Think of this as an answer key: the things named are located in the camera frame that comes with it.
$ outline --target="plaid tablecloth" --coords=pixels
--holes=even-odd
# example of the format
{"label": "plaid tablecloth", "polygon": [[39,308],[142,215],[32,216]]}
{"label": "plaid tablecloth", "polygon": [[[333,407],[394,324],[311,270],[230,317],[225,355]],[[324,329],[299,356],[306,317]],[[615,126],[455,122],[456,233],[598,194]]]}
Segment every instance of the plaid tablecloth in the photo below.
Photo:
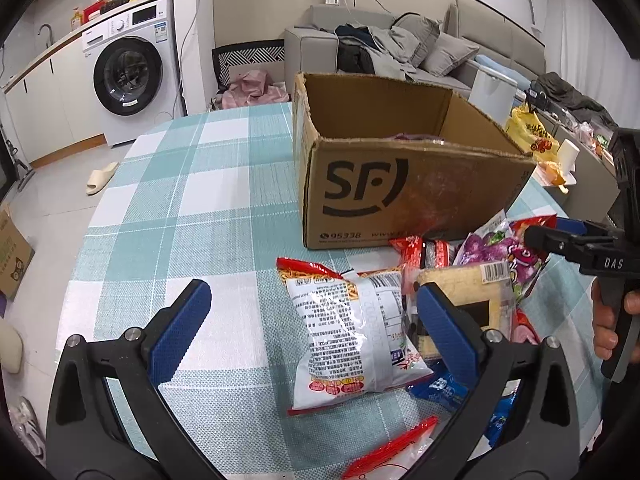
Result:
{"label": "plaid tablecloth", "polygon": [[[561,209],[530,181],[514,218]],[[308,251],[302,245],[291,153],[290,104],[181,118],[139,137],[87,229],[66,290],[56,349],[73,333],[117,338],[145,326],[194,278],[212,289],[211,312],[161,392],[228,478],[337,478],[345,465],[444,412],[404,390],[288,416],[306,335],[280,282],[278,256],[343,272],[391,266],[387,248]],[[591,348],[590,278],[553,257],[524,310],[556,334],[577,392],[582,443],[599,423],[602,378]],[[136,447],[150,450],[111,381]]]}

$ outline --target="printed phone number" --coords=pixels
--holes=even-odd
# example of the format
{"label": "printed phone number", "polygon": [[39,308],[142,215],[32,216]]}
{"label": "printed phone number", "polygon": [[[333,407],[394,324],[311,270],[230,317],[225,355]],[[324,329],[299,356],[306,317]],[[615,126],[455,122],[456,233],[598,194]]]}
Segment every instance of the printed phone number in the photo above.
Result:
{"label": "printed phone number", "polygon": [[333,238],[334,240],[347,240],[348,238],[360,238],[361,233],[322,233],[322,240]]}

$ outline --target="trash can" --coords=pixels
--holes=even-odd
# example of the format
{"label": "trash can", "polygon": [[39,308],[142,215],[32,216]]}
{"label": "trash can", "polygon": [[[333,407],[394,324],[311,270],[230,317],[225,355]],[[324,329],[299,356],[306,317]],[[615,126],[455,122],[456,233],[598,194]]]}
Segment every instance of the trash can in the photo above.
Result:
{"label": "trash can", "polygon": [[493,68],[474,64],[478,66],[478,72],[469,102],[504,128],[513,107],[518,83]]}

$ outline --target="cardboard box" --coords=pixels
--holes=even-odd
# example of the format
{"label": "cardboard box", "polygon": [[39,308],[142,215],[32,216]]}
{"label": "cardboard box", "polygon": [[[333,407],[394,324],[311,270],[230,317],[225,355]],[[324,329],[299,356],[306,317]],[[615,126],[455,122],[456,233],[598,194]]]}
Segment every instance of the cardboard box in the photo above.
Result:
{"label": "cardboard box", "polygon": [[[397,134],[441,140],[397,140]],[[507,210],[536,167],[450,89],[375,76],[296,75],[293,153],[310,249],[457,239]]]}
{"label": "cardboard box", "polygon": [[[502,272],[493,276],[505,276],[503,279],[488,281],[482,268],[486,266],[504,266]],[[511,286],[508,266],[503,262],[477,264],[461,267],[443,267],[428,269],[418,275],[420,285],[434,282],[449,298],[454,306],[466,310],[482,330],[496,328],[511,338],[515,296]],[[424,359],[437,359],[440,352],[429,335],[425,335],[424,325],[418,323],[417,350]]]}
{"label": "cardboard box", "polygon": [[7,212],[0,212],[0,290],[10,300],[20,286],[33,252]]}

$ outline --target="blue gripper pad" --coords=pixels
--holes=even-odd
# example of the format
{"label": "blue gripper pad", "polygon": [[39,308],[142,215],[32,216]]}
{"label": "blue gripper pad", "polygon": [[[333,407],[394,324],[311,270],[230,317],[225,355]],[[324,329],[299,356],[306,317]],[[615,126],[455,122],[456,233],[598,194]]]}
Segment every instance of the blue gripper pad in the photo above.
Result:
{"label": "blue gripper pad", "polygon": [[479,377],[478,353],[453,319],[452,314],[456,317],[467,316],[469,321],[475,322],[466,312],[447,311],[445,301],[450,306],[450,310],[456,309],[435,283],[421,286],[416,293],[418,316],[453,378],[463,386],[473,388]]}
{"label": "blue gripper pad", "polygon": [[587,234],[587,227],[584,225],[584,222],[572,220],[571,218],[556,218],[556,229],[574,235]]}
{"label": "blue gripper pad", "polygon": [[[183,295],[190,286],[193,290],[184,298]],[[209,284],[194,280],[169,309],[175,309],[176,312],[148,356],[147,373],[149,381],[156,388],[159,384],[173,378],[191,341],[209,314],[211,309]]]}

